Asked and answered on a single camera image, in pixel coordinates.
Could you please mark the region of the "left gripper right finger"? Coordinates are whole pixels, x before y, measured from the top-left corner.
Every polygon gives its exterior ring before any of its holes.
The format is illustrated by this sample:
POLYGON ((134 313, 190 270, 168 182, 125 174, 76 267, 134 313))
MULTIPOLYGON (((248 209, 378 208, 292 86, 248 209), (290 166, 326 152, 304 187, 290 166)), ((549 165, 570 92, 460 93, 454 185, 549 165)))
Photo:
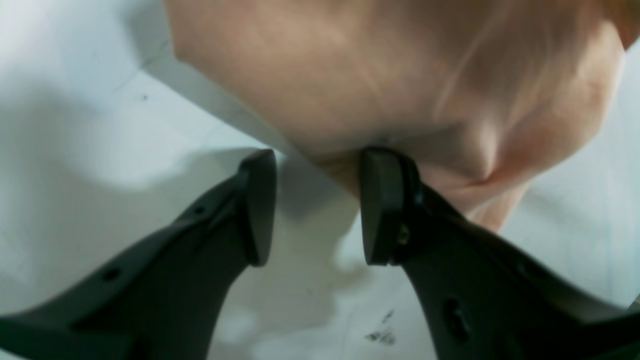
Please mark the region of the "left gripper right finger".
POLYGON ((403 269, 439 360, 637 360, 639 313, 597 300, 422 183, 413 159, 359 155, 365 260, 403 269))

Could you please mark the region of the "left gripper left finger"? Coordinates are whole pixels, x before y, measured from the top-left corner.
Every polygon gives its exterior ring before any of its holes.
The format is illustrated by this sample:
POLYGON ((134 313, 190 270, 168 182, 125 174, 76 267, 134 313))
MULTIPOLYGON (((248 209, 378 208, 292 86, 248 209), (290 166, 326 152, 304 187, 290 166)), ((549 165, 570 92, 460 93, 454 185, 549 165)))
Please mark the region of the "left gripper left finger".
POLYGON ((29 360, 205 360, 228 291, 268 261, 275 152, 53 299, 1 317, 1 349, 29 360))

